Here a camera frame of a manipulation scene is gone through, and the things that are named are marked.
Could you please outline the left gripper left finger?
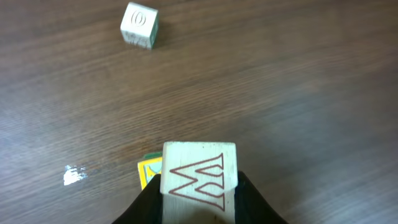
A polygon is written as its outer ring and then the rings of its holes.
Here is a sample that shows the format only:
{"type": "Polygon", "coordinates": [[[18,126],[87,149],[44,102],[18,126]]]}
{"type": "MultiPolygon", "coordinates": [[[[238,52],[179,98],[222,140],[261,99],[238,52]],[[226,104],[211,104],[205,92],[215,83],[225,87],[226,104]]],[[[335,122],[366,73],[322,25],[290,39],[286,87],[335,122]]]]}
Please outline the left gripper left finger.
{"type": "Polygon", "coordinates": [[[161,224],[162,194],[156,174],[132,204],[112,224],[161,224]]]}

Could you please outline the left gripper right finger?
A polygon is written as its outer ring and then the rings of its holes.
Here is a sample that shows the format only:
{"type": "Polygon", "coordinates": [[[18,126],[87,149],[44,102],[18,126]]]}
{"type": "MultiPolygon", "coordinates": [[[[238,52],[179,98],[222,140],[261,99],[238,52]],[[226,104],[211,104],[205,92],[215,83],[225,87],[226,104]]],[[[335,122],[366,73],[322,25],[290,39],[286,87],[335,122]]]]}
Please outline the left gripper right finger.
{"type": "Polygon", "coordinates": [[[243,171],[234,194],[235,224],[288,224],[265,200],[243,171]]]}

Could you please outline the yellow top wooden block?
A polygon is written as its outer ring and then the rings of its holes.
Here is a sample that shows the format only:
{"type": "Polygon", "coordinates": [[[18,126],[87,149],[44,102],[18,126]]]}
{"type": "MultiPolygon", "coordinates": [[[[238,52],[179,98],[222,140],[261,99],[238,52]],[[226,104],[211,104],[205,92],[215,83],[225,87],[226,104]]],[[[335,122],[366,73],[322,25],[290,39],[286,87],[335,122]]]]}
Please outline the yellow top wooden block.
{"type": "Polygon", "coordinates": [[[147,159],[137,163],[141,189],[144,190],[147,184],[156,174],[161,174],[162,157],[147,159]]]}

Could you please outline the W letter wooden block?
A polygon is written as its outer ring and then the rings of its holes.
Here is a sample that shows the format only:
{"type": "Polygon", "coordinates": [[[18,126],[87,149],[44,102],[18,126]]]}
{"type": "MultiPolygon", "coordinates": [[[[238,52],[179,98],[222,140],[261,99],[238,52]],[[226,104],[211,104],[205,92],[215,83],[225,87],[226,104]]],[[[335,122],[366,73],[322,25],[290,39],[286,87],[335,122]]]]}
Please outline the W letter wooden block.
{"type": "Polygon", "coordinates": [[[162,223],[234,223],[237,186],[235,143],[164,143],[162,223]]]}

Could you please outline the O letter wooden block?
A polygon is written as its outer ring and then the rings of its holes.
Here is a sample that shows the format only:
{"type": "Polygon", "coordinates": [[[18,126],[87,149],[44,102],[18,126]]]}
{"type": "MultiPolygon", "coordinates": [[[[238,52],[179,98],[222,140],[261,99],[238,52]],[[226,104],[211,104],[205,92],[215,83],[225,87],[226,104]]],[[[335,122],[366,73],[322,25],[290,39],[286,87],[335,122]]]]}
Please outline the O letter wooden block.
{"type": "Polygon", "coordinates": [[[158,29],[158,10],[134,2],[127,5],[120,26],[126,43],[152,49],[158,29]]]}

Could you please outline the green J letter block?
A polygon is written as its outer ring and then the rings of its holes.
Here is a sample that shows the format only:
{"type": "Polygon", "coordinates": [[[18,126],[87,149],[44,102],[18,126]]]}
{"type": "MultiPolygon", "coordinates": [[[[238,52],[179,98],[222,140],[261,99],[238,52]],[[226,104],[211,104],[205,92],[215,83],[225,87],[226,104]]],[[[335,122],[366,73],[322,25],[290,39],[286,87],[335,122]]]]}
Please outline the green J letter block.
{"type": "Polygon", "coordinates": [[[144,155],[145,160],[154,159],[154,158],[158,158],[158,157],[162,157],[162,152],[151,152],[151,153],[144,155]]]}

